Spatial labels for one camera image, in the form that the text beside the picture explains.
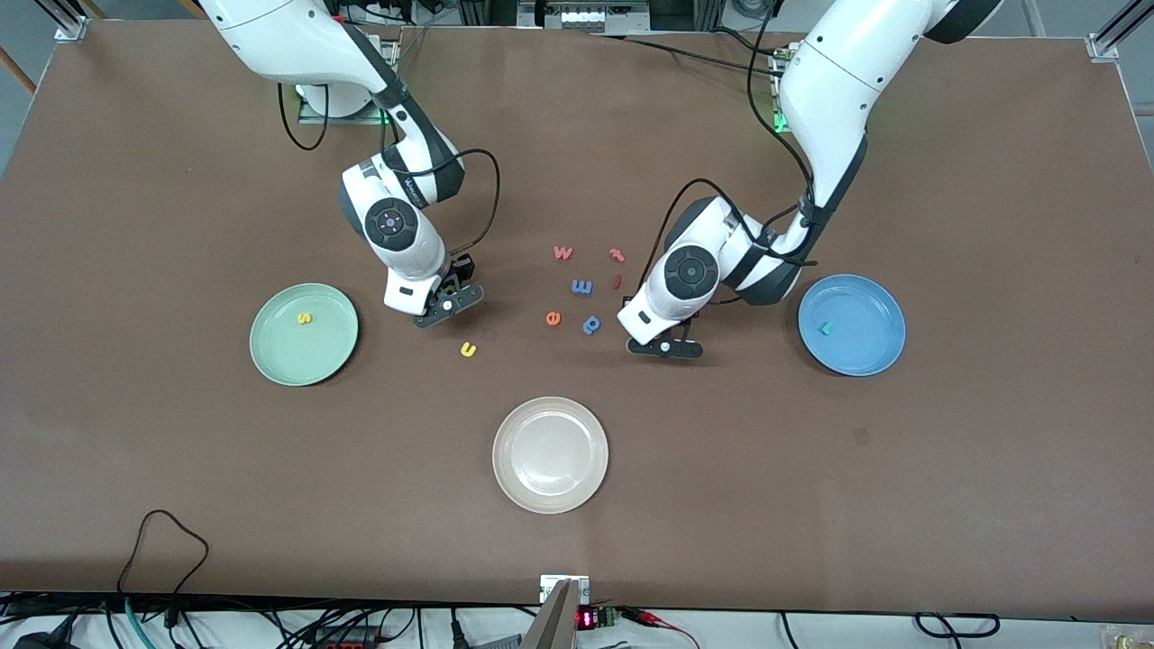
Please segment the blue round plate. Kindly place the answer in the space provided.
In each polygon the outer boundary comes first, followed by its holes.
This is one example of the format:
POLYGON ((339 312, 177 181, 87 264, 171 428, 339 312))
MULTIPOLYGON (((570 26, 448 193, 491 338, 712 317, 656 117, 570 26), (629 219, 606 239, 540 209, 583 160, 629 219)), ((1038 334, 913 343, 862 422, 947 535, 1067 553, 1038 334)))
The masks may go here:
POLYGON ((797 331, 808 353, 826 370, 861 378, 898 361, 907 324, 886 288, 860 275, 839 274, 808 288, 797 309, 797 331), (833 322, 829 336, 819 330, 826 321, 833 322))

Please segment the grey electronics box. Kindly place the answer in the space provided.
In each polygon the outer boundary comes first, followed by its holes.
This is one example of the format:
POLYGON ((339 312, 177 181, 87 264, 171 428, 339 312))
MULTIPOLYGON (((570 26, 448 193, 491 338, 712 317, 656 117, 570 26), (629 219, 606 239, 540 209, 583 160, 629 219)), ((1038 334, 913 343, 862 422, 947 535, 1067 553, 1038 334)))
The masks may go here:
POLYGON ((649 0, 517 0, 516 27, 632 33, 651 28, 649 0))

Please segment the aluminium frame profile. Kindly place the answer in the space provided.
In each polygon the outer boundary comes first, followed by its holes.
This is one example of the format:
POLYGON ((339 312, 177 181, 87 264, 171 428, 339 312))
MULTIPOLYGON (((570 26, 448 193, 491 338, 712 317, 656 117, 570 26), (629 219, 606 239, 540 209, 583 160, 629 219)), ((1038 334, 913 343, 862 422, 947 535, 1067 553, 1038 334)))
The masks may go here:
POLYGON ((1154 0, 1127 0, 1121 12, 1114 13, 1097 32, 1091 32, 1085 37, 1085 49, 1091 61, 1093 64, 1116 61, 1121 57, 1118 46, 1122 42, 1142 27, 1151 16, 1154 16, 1154 0))
POLYGON ((87 0, 32 0, 57 25, 55 42, 78 42, 92 17, 87 0))

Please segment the wooden stick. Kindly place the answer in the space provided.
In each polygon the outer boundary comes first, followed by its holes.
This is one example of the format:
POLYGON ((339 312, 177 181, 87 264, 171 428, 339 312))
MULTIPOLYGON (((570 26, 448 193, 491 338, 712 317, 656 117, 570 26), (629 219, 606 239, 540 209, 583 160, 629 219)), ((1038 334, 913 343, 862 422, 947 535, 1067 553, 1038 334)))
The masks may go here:
POLYGON ((21 87, 30 95, 33 96, 37 91, 37 83, 33 79, 30 79, 25 70, 22 69, 20 64, 9 54, 8 50, 0 46, 0 65, 3 65, 3 69, 12 74, 13 79, 20 83, 21 87))

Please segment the beige round plate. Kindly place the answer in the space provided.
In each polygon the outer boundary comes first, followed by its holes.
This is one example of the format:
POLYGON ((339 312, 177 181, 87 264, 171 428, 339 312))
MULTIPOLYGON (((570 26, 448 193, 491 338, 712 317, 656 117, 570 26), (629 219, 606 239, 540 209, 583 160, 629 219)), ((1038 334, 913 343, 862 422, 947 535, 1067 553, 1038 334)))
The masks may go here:
POLYGON ((609 472, 609 438, 580 402, 540 396, 499 425, 490 464, 499 488, 520 508, 559 515, 594 497, 609 472))

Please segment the red clip lead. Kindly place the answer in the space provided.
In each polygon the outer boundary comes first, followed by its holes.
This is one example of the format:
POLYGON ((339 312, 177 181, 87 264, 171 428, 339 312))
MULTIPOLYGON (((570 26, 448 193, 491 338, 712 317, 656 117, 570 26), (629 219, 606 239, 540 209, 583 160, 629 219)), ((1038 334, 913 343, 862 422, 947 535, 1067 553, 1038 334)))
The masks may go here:
POLYGON ((617 612, 620 617, 623 617, 630 622, 635 622, 647 628, 675 632, 676 634, 680 634, 680 636, 687 637, 690 644, 694 646, 694 649, 703 649, 700 648, 700 642, 698 642, 697 637, 695 637, 692 633, 681 629, 679 626, 664 620, 664 617, 655 616, 655 613, 649 612, 647 609, 617 607, 617 612))

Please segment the green round plate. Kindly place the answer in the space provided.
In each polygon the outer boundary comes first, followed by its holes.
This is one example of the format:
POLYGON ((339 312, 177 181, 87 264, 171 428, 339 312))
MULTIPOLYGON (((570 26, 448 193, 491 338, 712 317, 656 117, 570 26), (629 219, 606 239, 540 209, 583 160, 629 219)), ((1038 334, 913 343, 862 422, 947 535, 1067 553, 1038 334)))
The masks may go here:
POLYGON ((304 387, 338 372, 355 349, 359 318, 338 288, 302 283, 284 288, 257 312, 249 330, 249 356, 270 381, 304 387), (297 324, 297 313, 310 312, 312 324, 297 324))

